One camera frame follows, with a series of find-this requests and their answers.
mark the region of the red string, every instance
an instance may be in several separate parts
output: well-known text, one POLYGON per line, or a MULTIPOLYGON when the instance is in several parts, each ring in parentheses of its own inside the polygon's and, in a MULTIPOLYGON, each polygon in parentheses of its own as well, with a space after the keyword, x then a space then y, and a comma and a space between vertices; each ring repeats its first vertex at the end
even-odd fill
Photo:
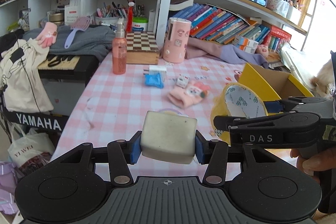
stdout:
POLYGON ((132 31, 132 23, 133 23, 133 7, 128 6, 126 33, 129 33, 132 31))

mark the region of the pink checkered tablecloth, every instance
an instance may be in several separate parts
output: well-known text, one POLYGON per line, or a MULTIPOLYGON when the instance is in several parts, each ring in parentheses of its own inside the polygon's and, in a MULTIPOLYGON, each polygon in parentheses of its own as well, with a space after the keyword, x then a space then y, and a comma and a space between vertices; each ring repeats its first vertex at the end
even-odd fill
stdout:
MULTIPOLYGON (((182 115, 194 117, 203 136, 208 140, 213 139, 214 136, 210 133, 210 112, 214 105, 214 97, 221 93, 227 83, 236 82, 235 74, 242 71, 244 65, 231 65, 205 57, 185 60, 174 65, 161 59, 159 65, 167 67, 163 89, 145 86, 143 70, 148 69, 148 65, 127 65, 124 75, 114 75, 110 53, 81 95, 61 135, 53 159, 84 142, 91 142, 94 147, 102 147, 114 140, 130 139, 138 130, 142 130, 148 110, 172 109, 182 115), (209 85, 210 95, 201 103, 185 110, 174 106, 168 100, 167 94, 173 89, 180 74, 209 85)), ((285 160, 290 160, 288 151, 280 154, 285 160)), ((196 160, 190 165, 179 165, 143 156, 140 156, 136 165, 129 165, 134 179, 137 176, 194 175, 202 179, 206 167, 196 160)), ((109 180, 107 164, 97 165, 96 173, 109 180)), ((232 179, 238 173, 239 164, 229 164, 227 179, 232 179)))

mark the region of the green lid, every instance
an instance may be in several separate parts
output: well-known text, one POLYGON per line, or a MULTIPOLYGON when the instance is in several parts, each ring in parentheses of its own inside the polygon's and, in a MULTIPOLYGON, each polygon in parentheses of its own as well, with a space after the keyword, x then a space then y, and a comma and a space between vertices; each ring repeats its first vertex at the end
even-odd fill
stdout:
POLYGON ((148 19, 145 17, 133 17, 135 23, 148 23, 148 19))

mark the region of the dice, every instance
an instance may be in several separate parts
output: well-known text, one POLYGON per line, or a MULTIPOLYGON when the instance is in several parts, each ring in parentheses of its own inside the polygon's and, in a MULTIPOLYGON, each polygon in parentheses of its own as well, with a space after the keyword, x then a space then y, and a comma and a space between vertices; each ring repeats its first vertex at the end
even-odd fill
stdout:
POLYGON ((176 85, 185 89, 188 85, 188 82, 189 82, 189 77, 187 76, 184 76, 184 75, 180 75, 178 78, 177 78, 177 81, 176 81, 176 85))

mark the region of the silver screw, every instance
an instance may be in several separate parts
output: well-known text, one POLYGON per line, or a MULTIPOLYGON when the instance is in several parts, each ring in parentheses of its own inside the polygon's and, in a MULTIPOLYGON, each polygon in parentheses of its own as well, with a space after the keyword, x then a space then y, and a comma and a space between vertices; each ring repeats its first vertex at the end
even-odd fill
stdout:
POLYGON ((130 178, 128 176, 117 176, 114 178, 114 182, 118 184, 126 184, 130 182, 130 178))
POLYGON ((222 178, 219 176, 208 176, 205 180, 211 184, 218 184, 222 182, 222 178))

